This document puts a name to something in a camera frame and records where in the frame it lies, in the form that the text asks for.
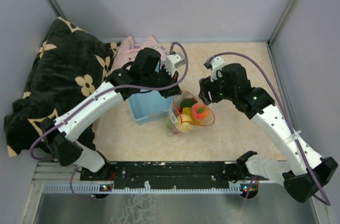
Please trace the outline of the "yellow pear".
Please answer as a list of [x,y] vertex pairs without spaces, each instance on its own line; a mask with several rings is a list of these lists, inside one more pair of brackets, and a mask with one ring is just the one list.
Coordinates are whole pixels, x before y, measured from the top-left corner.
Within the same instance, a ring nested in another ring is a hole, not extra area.
[[175,124],[175,127],[180,133],[187,133],[193,129],[193,124],[190,122],[181,122],[180,120],[178,120]]

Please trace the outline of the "orange peach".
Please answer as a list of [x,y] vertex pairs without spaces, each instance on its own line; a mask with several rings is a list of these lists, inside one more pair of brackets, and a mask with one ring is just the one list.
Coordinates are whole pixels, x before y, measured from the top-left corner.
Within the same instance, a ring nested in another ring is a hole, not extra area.
[[205,104],[196,103],[191,107],[192,118],[196,122],[202,122],[209,117],[209,110]]

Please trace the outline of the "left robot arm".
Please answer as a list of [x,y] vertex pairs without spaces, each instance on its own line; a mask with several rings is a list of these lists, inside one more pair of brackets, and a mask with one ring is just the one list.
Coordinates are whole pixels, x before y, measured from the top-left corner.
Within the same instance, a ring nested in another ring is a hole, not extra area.
[[41,122],[44,141],[61,166],[78,165],[100,180],[106,179],[110,166],[105,157],[79,142],[80,135],[109,109],[140,90],[157,90],[168,98],[181,93],[177,68],[186,59],[171,51],[160,62],[160,53],[152,48],[140,50],[134,61],[114,70],[97,90],[61,117]]

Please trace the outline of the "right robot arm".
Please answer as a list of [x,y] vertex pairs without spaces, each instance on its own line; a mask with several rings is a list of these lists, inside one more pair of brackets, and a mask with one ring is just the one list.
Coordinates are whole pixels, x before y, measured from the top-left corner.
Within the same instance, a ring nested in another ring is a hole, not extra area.
[[283,154],[286,162],[248,151],[237,159],[237,173],[243,179],[253,175],[282,185],[300,203],[327,185],[338,164],[310,147],[300,133],[290,130],[274,99],[263,88],[252,87],[239,63],[205,63],[211,75],[199,81],[199,98],[206,104],[231,101],[235,108],[258,125]]

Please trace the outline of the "green grape bunch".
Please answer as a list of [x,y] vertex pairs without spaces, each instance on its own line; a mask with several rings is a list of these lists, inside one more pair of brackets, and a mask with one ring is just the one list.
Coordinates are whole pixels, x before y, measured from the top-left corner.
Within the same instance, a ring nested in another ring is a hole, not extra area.
[[175,125],[174,125],[170,120],[168,120],[168,121],[166,122],[166,128],[168,129],[168,131],[169,131],[170,133],[173,133],[174,130],[175,130]]

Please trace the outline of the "red strawberry bunch with leaves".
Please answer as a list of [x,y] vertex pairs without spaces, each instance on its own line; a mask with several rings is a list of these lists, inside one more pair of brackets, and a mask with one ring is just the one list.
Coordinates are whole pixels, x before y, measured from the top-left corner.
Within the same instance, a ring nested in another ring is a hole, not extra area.
[[180,108],[191,108],[193,105],[197,103],[195,98],[185,98],[180,103]]

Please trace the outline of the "yellow starfruit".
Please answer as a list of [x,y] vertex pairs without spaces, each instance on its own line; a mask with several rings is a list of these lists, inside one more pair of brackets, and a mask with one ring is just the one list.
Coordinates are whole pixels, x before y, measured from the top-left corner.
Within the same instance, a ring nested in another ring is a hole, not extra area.
[[192,115],[192,108],[191,107],[184,107],[182,109],[182,114],[186,114],[186,115],[191,116]]

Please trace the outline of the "clear zip top bag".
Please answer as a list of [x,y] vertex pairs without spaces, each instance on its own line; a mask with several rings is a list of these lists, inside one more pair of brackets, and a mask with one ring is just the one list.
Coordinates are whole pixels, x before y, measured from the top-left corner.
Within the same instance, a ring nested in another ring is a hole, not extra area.
[[170,134],[178,135],[212,126],[215,120],[215,114],[201,99],[183,91],[171,101],[166,128]]

